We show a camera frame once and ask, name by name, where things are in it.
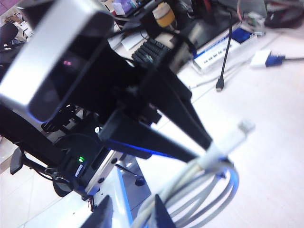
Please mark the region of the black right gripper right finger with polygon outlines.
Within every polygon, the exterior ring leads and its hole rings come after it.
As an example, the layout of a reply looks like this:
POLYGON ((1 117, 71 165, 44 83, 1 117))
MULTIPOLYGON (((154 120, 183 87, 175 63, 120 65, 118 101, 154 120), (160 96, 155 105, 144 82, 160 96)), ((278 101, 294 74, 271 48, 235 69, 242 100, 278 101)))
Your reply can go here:
POLYGON ((163 201, 158 194, 155 195, 155 221, 157 228, 176 228, 173 220, 171 219, 163 201))

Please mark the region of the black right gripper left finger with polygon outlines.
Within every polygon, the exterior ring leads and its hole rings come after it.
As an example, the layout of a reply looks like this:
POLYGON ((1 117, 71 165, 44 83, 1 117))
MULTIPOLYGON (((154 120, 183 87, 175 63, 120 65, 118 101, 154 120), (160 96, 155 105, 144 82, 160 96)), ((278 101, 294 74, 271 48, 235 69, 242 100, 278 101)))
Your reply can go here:
POLYGON ((83 228, 111 228, 113 218, 113 203, 109 195, 107 195, 94 212, 82 224, 83 228))

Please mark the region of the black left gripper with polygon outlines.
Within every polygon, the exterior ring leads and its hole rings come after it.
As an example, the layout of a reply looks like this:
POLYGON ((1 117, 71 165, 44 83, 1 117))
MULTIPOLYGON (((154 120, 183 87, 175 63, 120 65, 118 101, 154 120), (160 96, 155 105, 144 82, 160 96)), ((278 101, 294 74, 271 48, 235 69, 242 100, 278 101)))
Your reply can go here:
MULTIPOLYGON (((146 124, 157 123, 161 115, 146 102, 136 100, 127 89, 139 84, 146 73, 141 66, 130 66, 122 56, 105 47, 68 98, 98 115, 105 125, 98 137, 111 150, 143 159, 159 155, 189 162, 197 157, 189 148, 153 128, 132 120, 121 111, 146 124)), ((201 148, 207 150, 212 138, 205 130, 192 103, 191 91, 170 70, 149 70, 140 83, 140 95, 177 125, 201 148)))

